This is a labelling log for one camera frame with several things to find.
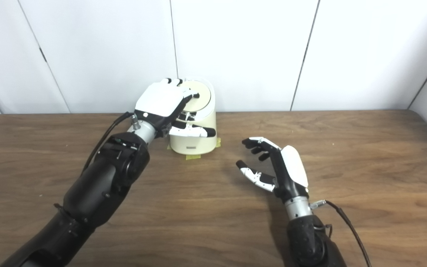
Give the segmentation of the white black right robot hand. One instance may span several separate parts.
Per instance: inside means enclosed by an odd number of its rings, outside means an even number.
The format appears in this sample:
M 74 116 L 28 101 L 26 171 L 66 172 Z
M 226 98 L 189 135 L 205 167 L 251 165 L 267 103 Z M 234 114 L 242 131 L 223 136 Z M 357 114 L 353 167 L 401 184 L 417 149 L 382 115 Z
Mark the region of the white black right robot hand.
M 261 154 L 261 162 L 270 159 L 275 172 L 275 175 L 271 176 L 238 160 L 236 166 L 253 184 L 274 193 L 283 203 L 295 197 L 310 197 L 305 168 L 294 147 L 288 145 L 281 148 L 264 137 L 249 137 L 242 140 L 242 144 L 252 154 Z

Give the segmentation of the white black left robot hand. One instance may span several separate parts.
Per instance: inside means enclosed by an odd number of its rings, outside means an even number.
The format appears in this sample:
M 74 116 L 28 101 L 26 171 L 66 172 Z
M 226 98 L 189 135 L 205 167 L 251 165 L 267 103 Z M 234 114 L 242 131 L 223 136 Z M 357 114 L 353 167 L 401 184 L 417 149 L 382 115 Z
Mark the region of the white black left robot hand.
M 146 143 L 167 135 L 215 137 L 214 128 L 195 124 L 211 99 L 208 87 L 195 80 L 164 78 L 152 83 L 136 103 L 132 132 Z

